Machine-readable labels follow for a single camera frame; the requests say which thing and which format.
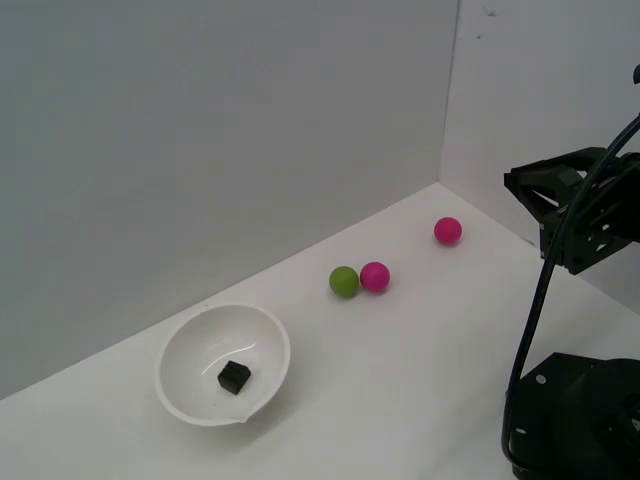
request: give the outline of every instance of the bowl rim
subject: bowl rim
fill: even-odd
[[[251,411],[249,411],[249,413],[247,413],[244,416],[244,418],[205,420],[202,418],[197,418],[197,417],[192,417],[191,415],[187,415],[183,411],[179,410],[176,406],[174,406],[173,403],[171,403],[171,401],[167,398],[166,394],[164,393],[164,388],[162,387],[162,382],[160,381],[160,367],[162,365],[164,354],[167,350],[167,347],[171,343],[171,340],[173,340],[173,337],[175,337],[177,333],[186,326],[187,323],[189,323],[191,320],[193,320],[194,318],[196,318],[197,316],[203,313],[209,312],[211,310],[223,308],[223,307],[251,308],[253,310],[257,310],[258,312],[268,317],[275,324],[277,329],[280,331],[280,335],[284,342],[284,363],[282,365],[282,369],[280,370],[278,379],[273,385],[273,387],[271,388],[271,390],[267,392],[266,395],[264,395],[264,397],[253,407]],[[201,308],[194,309],[193,312],[190,312],[187,318],[185,318],[180,322],[178,327],[174,329],[174,331],[171,333],[169,338],[165,341],[162,349],[160,350],[160,354],[158,355],[158,358],[155,364],[155,369],[154,369],[155,390],[156,390],[156,394],[160,398],[160,402],[164,405],[164,407],[173,416],[175,416],[176,418],[179,418],[183,422],[187,422],[192,425],[198,425],[202,427],[217,427],[222,425],[231,425],[234,423],[245,423],[250,417],[252,417],[258,411],[260,411],[269,402],[269,400],[273,398],[276,392],[280,389],[280,386],[284,382],[284,378],[287,375],[287,372],[289,370],[290,362],[291,362],[291,344],[289,342],[289,335],[287,334],[287,331],[285,330],[284,325],[282,325],[282,322],[273,313],[271,313],[270,311],[262,307],[258,307],[256,305],[252,305],[250,303],[243,303],[243,302],[224,302],[224,303],[206,304],[206,305],[203,305]]]

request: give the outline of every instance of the pink ball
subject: pink ball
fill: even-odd
[[[462,225],[455,218],[444,217],[436,222],[433,234],[443,245],[454,245],[462,236]]]
[[[389,269],[380,262],[367,263],[360,271],[360,283],[370,292],[383,291],[390,279]]]

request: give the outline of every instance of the black cable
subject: black cable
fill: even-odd
[[[596,180],[602,173],[602,171],[616,159],[616,155],[620,150],[633,138],[633,136],[640,130],[640,115],[638,115],[633,121],[625,128],[620,135],[611,143],[602,157],[591,167],[587,176],[584,178],[580,188],[571,199],[567,210],[565,211],[557,232],[551,240],[551,245],[547,251],[542,271],[540,272],[540,278],[538,279],[538,286],[536,287],[535,295],[533,296],[533,302],[531,310],[529,311],[529,317],[524,327],[522,339],[520,340],[520,346],[513,362],[513,368],[511,370],[511,377],[509,378],[509,386],[507,388],[506,401],[504,406],[504,417],[502,420],[502,451],[511,464],[524,471],[542,473],[540,469],[531,467],[521,463],[513,456],[511,452],[511,421],[513,417],[513,409],[515,398],[518,394],[518,386],[520,384],[520,378],[522,377],[522,371],[531,348],[531,342],[535,335],[536,328],[538,327],[538,321],[540,320],[540,313],[542,312],[542,306],[544,305],[545,297],[547,296],[547,290],[549,288],[549,282],[551,281],[551,275],[556,265],[556,259],[564,243],[564,237],[569,227],[574,223],[575,217],[581,207],[581,204],[585,196],[591,190],[591,187],[595,184]]]

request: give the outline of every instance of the green ball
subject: green ball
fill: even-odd
[[[329,286],[333,293],[341,297],[353,297],[358,291],[360,279],[351,267],[338,267],[329,277]]]

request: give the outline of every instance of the white table surface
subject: white table surface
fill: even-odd
[[[446,215],[464,227],[455,248],[432,239]],[[335,266],[373,260],[391,269],[387,293],[328,291]],[[0,401],[0,476],[511,478],[501,409],[541,265],[433,185],[204,302],[262,305],[289,332],[289,375],[252,421],[190,426],[156,398],[153,365],[185,311]],[[637,357],[639,335],[637,315],[558,270],[530,366],[553,351]]]

